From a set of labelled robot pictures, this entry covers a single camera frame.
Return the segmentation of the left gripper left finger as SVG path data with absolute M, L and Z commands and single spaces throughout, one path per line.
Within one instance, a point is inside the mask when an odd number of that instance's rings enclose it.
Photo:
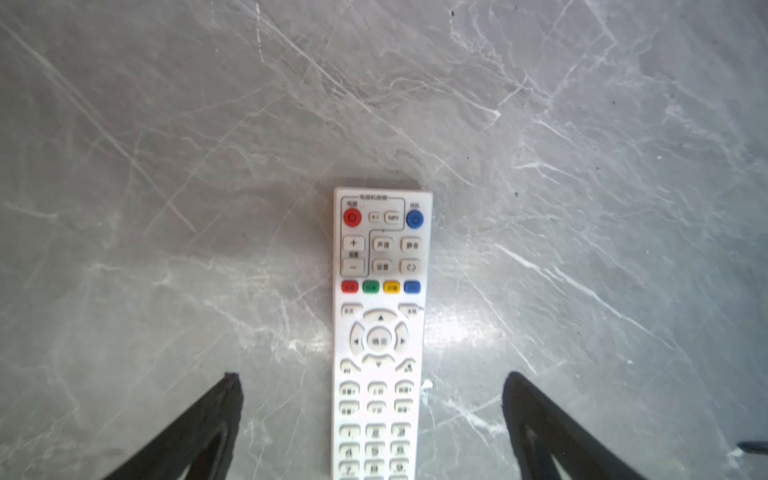
M 224 479 L 234 455 L 244 394 L 227 373 L 109 479 Z

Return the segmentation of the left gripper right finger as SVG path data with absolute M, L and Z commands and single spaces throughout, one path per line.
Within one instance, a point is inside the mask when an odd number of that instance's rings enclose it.
M 523 479 L 640 479 L 519 372 L 507 376 L 502 412 Z

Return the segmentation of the white remote control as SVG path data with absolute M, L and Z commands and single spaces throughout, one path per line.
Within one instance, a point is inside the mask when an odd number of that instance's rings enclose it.
M 331 476 L 412 479 L 433 195 L 334 191 Z

